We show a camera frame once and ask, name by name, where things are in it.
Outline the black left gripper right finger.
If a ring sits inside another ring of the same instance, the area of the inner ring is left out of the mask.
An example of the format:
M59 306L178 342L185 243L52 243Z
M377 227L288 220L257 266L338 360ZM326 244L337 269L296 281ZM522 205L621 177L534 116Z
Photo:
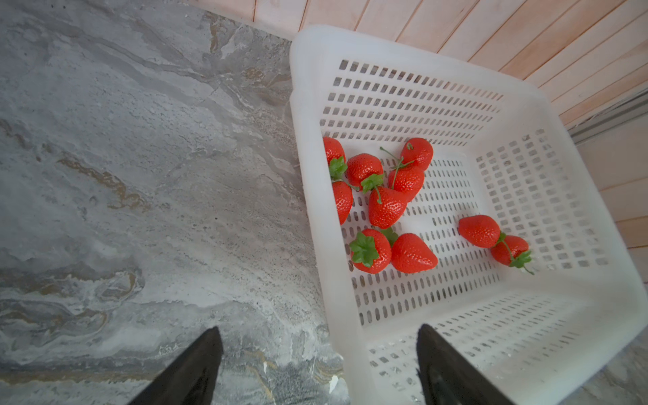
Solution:
M427 404L513 405L432 326L420 327L416 351L418 376Z

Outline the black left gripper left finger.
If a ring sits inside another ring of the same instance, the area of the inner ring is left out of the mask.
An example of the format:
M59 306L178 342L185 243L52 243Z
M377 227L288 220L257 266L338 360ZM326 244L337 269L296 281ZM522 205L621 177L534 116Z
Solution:
M209 405L212 403L223 353L219 329L208 329L130 404Z

